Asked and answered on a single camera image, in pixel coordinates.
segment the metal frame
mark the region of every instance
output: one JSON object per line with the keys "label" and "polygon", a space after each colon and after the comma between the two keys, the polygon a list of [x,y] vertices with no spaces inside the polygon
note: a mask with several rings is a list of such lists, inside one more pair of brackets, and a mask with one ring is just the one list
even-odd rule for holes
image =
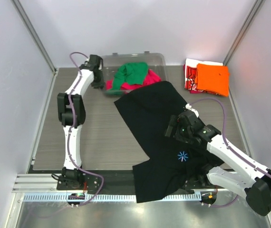
{"label": "metal frame", "polygon": [[[40,41],[39,36],[37,35],[33,25],[31,24],[30,19],[28,18],[20,1],[19,0],[11,0],[11,2],[13,3],[14,7],[16,8],[21,19],[23,20],[26,28],[28,29],[29,33],[31,34],[34,42],[36,43],[41,54],[43,55],[44,59],[46,60],[47,64],[49,65],[51,71],[54,73],[54,77],[52,78],[49,92],[48,92],[46,102],[44,105],[44,109],[43,109],[43,112],[42,112],[42,115],[40,118],[38,133],[37,133],[37,136],[36,136],[34,144],[33,144],[32,159],[29,163],[29,167],[30,167],[30,165],[33,164],[34,160],[35,160],[35,155],[36,155],[37,147],[39,144],[39,138],[40,138],[42,127],[43,127],[43,124],[45,121],[48,105],[50,102],[50,97],[52,94],[53,86],[54,86],[56,75],[57,75],[57,70],[54,67],[54,65],[53,65],[48,53],[46,52],[42,42]],[[253,19],[255,18],[257,13],[259,12],[259,10],[262,7],[264,2],[265,2],[265,0],[256,0],[256,2],[254,3],[250,13],[248,14],[248,16],[242,26],[242,28],[240,29],[236,39],[234,40],[230,50],[228,51],[227,56],[225,57],[225,59],[223,61],[224,65],[227,65],[229,63],[229,61],[231,60],[237,47],[241,43],[242,38],[245,36]],[[229,94],[229,98],[232,103],[233,112],[234,112],[234,115],[237,120],[238,128],[241,132],[242,141],[244,143],[246,152],[248,153],[248,155],[250,155],[250,148],[248,146],[246,136],[244,134],[244,130],[243,130],[241,121],[239,119],[239,115],[238,115],[234,100],[232,98],[231,92]],[[56,180],[51,178],[50,174],[20,174],[20,175],[18,175],[16,178],[16,181],[15,181],[13,190],[12,190],[10,212],[8,214],[8,218],[4,224],[4,227],[5,228],[15,228],[16,227],[25,193],[27,193],[27,192],[57,192],[56,186],[57,186],[57,182],[56,182]],[[206,191],[206,192],[213,191],[213,190],[214,189],[199,189],[199,191]],[[271,223],[271,213],[268,215],[268,218]]]}
{"label": "metal frame", "polygon": [[44,45],[40,41],[40,38],[39,38],[37,32],[35,31],[30,19],[28,18],[24,8],[22,7],[20,1],[19,0],[11,0],[11,2],[13,3],[20,18],[24,22],[24,25],[26,26],[27,30],[29,31],[30,35],[32,36],[34,43],[37,45],[37,47],[40,50],[42,56],[44,57],[46,63],[50,67],[51,71],[55,74],[56,68],[55,68],[54,64],[52,63],[52,60],[49,57]]}
{"label": "metal frame", "polygon": [[38,130],[37,130],[37,134],[36,134],[34,143],[32,145],[31,159],[30,159],[29,164],[28,164],[27,173],[29,172],[30,166],[34,165],[34,162],[35,162],[35,155],[36,155],[36,152],[37,152],[37,148],[39,146],[39,139],[40,139],[41,132],[42,132],[44,122],[45,122],[45,119],[46,119],[46,115],[47,115],[47,111],[48,111],[48,107],[49,107],[49,104],[50,104],[50,99],[51,99],[51,95],[52,95],[52,91],[53,91],[53,87],[54,87],[55,79],[56,79],[57,75],[58,75],[58,70],[55,71],[55,74],[52,77],[52,80],[50,82],[48,94],[47,94],[47,97],[46,97],[46,100],[45,100],[45,105],[44,105],[43,111],[42,111],[40,119],[39,119],[39,127],[38,127]]}
{"label": "metal frame", "polygon": [[[253,7],[251,8],[248,16],[246,17],[240,31],[238,32],[238,35],[236,36],[231,48],[229,49],[229,51],[228,51],[228,53],[227,53],[227,55],[226,55],[226,57],[225,57],[225,59],[223,61],[223,64],[225,66],[227,66],[228,63],[230,62],[232,56],[234,55],[235,51],[237,50],[238,46],[240,45],[243,37],[245,36],[246,32],[248,31],[249,27],[251,26],[252,22],[254,21],[254,18],[256,17],[259,10],[263,6],[264,2],[265,2],[265,0],[256,0],[255,1]],[[250,147],[249,147],[249,144],[247,142],[246,135],[245,135],[242,123],[240,121],[238,111],[237,111],[237,108],[236,108],[236,104],[235,104],[234,99],[232,97],[231,90],[229,90],[229,98],[230,98],[230,101],[231,101],[231,104],[232,104],[232,109],[233,109],[233,112],[234,112],[234,115],[235,115],[235,118],[236,118],[236,121],[237,121],[237,125],[238,125],[238,128],[239,128],[240,134],[241,134],[241,138],[242,138],[242,141],[243,141],[243,144],[244,144],[245,152],[247,153],[247,155],[251,156]]]}

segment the black t-shirt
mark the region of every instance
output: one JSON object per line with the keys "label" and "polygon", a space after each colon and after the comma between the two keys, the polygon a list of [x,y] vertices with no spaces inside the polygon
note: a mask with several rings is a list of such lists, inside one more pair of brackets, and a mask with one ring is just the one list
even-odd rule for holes
{"label": "black t-shirt", "polygon": [[169,82],[159,82],[124,95],[115,105],[130,131],[150,158],[133,166],[138,203],[161,200],[181,188],[205,164],[223,163],[206,150],[164,136],[171,115],[187,102]]}

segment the orange t-shirt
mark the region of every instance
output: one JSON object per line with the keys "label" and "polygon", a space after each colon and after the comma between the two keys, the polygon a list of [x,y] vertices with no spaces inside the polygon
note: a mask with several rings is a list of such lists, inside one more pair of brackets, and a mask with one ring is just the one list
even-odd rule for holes
{"label": "orange t-shirt", "polygon": [[229,69],[227,66],[197,65],[197,88],[222,96],[229,95]]}

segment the green cloth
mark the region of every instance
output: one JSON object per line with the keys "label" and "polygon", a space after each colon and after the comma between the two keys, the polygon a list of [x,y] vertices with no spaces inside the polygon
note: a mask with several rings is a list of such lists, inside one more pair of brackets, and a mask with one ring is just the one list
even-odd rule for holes
{"label": "green cloth", "polygon": [[120,90],[124,82],[130,85],[142,85],[147,73],[147,63],[126,63],[117,70],[112,83],[112,90]]}

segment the white cable carrier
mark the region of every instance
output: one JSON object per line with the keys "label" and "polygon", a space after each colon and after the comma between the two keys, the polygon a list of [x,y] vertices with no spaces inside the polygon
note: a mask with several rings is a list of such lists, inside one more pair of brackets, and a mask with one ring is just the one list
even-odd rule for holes
{"label": "white cable carrier", "polygon": [[[71,193],[25,193],[23,202],[69,202],[69,201],[87,201],[93,195],[86,194],[85,199],[69,200],[68,196]],[[159,201],[200,201],[200,192],[184,195],[169,195]],[[92,202],[136,202],[135,195],[97,195]]]}

